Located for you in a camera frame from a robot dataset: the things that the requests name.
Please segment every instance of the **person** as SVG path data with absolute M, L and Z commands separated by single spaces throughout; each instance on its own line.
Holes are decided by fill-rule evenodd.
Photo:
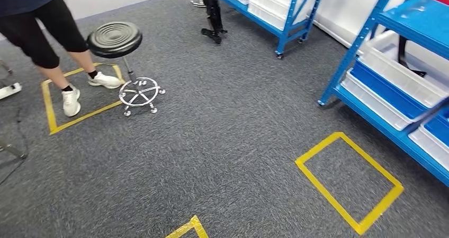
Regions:
M 95 69 L 86 41 L 64 0 L 0 0 L 0 33 L 21 48 L 39 71 L 61 89 L 65 115 L 72 117 L 79 113 L 80 91 L 64 77 L 59 57 L 36 19 L 84 69 L 90 85 L 115 89 L 122 84 L 117 77 L 104 75 Z

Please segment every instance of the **blue shelf frame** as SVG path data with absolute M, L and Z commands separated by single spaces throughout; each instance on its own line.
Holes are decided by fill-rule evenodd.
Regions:
M 419 21 L 422 23 L 425 21 L 421 17 L 421 15 L 415 15 L 417 18 L 413 20 L 407 21 L 408 23 L 401 21 L 401 16 L 397 16 L 397 13 L 392 11 L 410 11 L 416 10 L 417 4 L 421 4 L 416 0 L 406 0 L 402 5 L 397 8 L 393 8 L 392 10 L 384 12 L 384 8 L 386 7 L 389 0 L 378 0 L 373 11 L 370 16 L 366 20 L 362 29 L 360 30 L 357 38 L 354 40 L 352 46 L 348 49 L 346 55 L 340 62 L 335 74 L 331 78 L 327 88 L 325 89 L 321 99 L 318 100 L 320 105 L 325 105 L 331 96 L 336 96 L 350 108 L 352 108 L 355 112 L 357 112 L 361 117 L 367 120 L 372 126 L 378 129 L 381 133 L 387 136 L 391 141 L 397 144 L 402 150 L 404 150 L 407 154 L 409 154 L 415 161 L 421 164 L 425 169 L 427 169 L 430 173 L 432 173 L 435 177 L 437 177 L 440 181 L 442 181 L 446 186 L 449 187 L 449 171 L 442 167 L 436 160 L 434 160 L 430 155 L 428 155 L 424 150 L 422 150 L 417 144 L 415 144 L 408 135 L 410 132 L 414 131 L 416 128 L 420 126 L 420 122 L 415 124 L 411 124 L 403 131 L 395 130 L 391 125 L 389 125 L 386 121 L 384 121 L 381 117 L 379 117 L 375 112 L 373 112 L 369 107 L 363 104 L 359 99 L 353 96 L 350 92 L 348 92 L 344 87 L 340 85 L 340 82 L 345 75 L 346 71 L 349 69 L 351 62 L 357 55 L 357 51 L 362 45 L 365 38 L 368 36 L 370 32 L 375 32 L 375 29 L 378 24 L 385 26 L 387 29 L 393 30 L 407 39 L 422 45 L 425 48 L 441 55 L 442 57 L 448 59 L 449 58 L 449 37 L 444 36 L 440 38 L 434 38 L 436 34 L 438 34 L 437 27 L 432 28 L 435 32 L 426 32 L 423 26 L 420 25 Z M 449 11 L 449 8 L 443 8 L 444 4 L 436 4 L 433 2 L 425 0 L 426 7 L 430 8 L 429 11 L 431 13 L 433 10 L 444 9 L 445 11 Z M 449 99 L 442 102 L 440 105 L 432 108 L 429 111 L 430 118 L 433 114 L 435 114 L 438 109 L 440 109 L 444 104 L 449 103 Z
M 299 13 L 304 8 L 306 2 L 308 0 L 303 0 L 301 5 L 299 6 L 299 9 L 295 12 L 295 7 L 297 4 L 297 0 L 292 0 L 289 8 L 289 13 L 287 15 L 287 21 L 285 22 L 284 30 L 280 30 L 278 28 L 273 27 L 272 25 L 266 23 L 265 21 L 261 20 L 260 18 L 256 17 L 255 15 L 248 12 L 248 5 L 244 5 L 238 0 L 221 0 L 231 7 L 235 8 L 238 12 L 243 14 L 244 16 L 248 17 L 250 20 L 256 22 L 258 25 L 260 25 L 262 28 L 266 29 L 270 33 L 274 34 L 279 38 L 279 42 L 277 44 L 276 54 L 278 57 L 282 57 L 285 50 L 285 45 L 295 39 L 299 39 L 301 42 L 304 40 L 307 40 L 309 36 L 309 32 L 312 28 L 313 21 L 315 19 L 315 15 L 317 13 L 318 5 L 320 4 L 321 0 L 315 0 L 315 3 L 313 5 L 312 11 L 310 13 L 310 16 L 302 20 L 301 22 L 298 22 L 296 24 L 293 24 L 296 18 L 298 17 Z M 294 34 L 290 35 L 290 33 L 293 30 L 300 29 L 298 32 L 295 32 Z

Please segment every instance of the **black strap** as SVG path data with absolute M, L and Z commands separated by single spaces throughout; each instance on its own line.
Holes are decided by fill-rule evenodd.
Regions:
M 407 38 L 405 38 L 403 36 L 399 36 L 399 50 L 398 50 L 398 62 L 399 62 L 399 64 L 401 64 L 402 66 L 408 68 L 413 73 L 415 73 L 415 74 L 417 74 L 417 75 L 419 75 L 421 77 L 426 76 L 427 75 L 426 72 L 413 70 L 413 69 L 410 69 L 408 67 L 407 59 L 406 59 L 406 45 L 407 45 L 407 41 L 408 41 Z

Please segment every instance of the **gray carpet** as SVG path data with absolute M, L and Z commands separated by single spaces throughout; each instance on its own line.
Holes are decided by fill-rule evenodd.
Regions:
M 0 237 L 164 238 L 193 215 L 209 237 L 358 237 L 294 162 L 336 131 L 405 188 L 364 237 L 447 237 L 447 187 L 348 107 L 317 107 L 345 52 L 328 35 L 313 29 L 279 61 L 272 35 L 223 6 L 230 33 L 216 46 L 199 34 L 205 11 L 188 0 L 148 1 L 79 26 L 88 34 L 121 20 L 145 35 L 129 62 L 166 88 L 155 103 L 159 112 L 125 118 L 115 107 L 52 136 L 43 78 L 17 49 L 0 43 L 0 56 L 24 86 L 0 102 L 0 138 L 28 145 L 30 154 L 0 187 Z M 66 71 L 77 68 L 55 48 Z M 70 80 L 82 91 L 83 113 L 116 101 L 81 74 Z M 51 90 L 60 112 L 60 95 Z M 57 119 L 66 121 L 58 113 Z M 17 163 L 0 161 L 1 179 Z M 358 221 L 391 188 L 341 142 L 306 166 Z

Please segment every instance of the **blue plastic bin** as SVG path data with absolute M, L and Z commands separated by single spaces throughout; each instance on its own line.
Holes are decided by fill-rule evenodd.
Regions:
M 359 59 L 356 59 L 351 74 L 411 120 L 418 118 L 429 110 L 410 95 L 372 71 Z
M 424 125 L 432 135 L 449 146 L 449 108 L 444 108 L 438 115 Z

